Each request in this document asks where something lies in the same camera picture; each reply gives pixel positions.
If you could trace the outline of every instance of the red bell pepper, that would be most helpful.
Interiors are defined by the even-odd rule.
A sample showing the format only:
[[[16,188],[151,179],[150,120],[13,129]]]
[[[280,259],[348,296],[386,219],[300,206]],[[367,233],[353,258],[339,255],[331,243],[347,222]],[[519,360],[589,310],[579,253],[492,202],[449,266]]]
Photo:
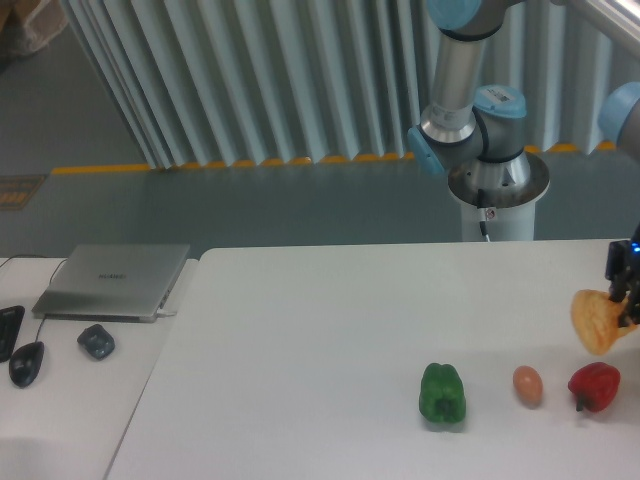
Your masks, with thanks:
[[[604,410],[618,393],[618,385],[620,372],[611,365],[596,362],[581,368],[569,380],[569,390],[576,397],[576,411]]]

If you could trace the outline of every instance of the computer mouse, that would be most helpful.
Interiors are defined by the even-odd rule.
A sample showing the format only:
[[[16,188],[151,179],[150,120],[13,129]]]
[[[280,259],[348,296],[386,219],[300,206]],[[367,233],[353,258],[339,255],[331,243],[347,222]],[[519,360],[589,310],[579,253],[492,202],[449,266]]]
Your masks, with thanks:
[[[40,372],[43,356],[44,343],[42,342],[27,343],[13,352],[9,360],[11,381],[20,388],[31,385]]]
[[[78,343],[96,360],[102,360],[113,352],[116,342],[100,324],[95,324],[80,334]]]

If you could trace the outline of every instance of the green bell pepper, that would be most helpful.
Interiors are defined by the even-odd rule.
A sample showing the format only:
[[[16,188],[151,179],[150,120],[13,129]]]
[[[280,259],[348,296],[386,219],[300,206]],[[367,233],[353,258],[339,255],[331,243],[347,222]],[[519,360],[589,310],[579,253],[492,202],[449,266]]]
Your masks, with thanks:
[[[451,365],[432,363],[424,371],[420,388],[420,413],[432,423],[458,423],[467,414],[464,387]]]

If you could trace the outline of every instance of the brown egg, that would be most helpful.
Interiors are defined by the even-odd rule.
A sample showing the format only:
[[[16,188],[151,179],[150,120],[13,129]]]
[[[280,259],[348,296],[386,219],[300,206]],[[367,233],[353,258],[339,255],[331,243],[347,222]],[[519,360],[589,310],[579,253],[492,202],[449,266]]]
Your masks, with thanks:
[[[513,387],[518,398],[529,407],[542,403],[542,378],[533,368],[522,366],[513,372]]]

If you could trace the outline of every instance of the potato chip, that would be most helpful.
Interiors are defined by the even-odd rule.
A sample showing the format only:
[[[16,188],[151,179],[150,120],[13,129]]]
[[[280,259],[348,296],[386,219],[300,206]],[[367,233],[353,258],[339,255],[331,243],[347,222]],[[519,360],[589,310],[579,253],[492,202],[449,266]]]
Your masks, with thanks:
[[[589,353],[604,355],[616,340],[637,328],[633,323],[618,327],[618,318],[626,304],[626,300],[622,303],[610,301],[605,292],[581,290],[576,293],[571,305],[571,320]]]

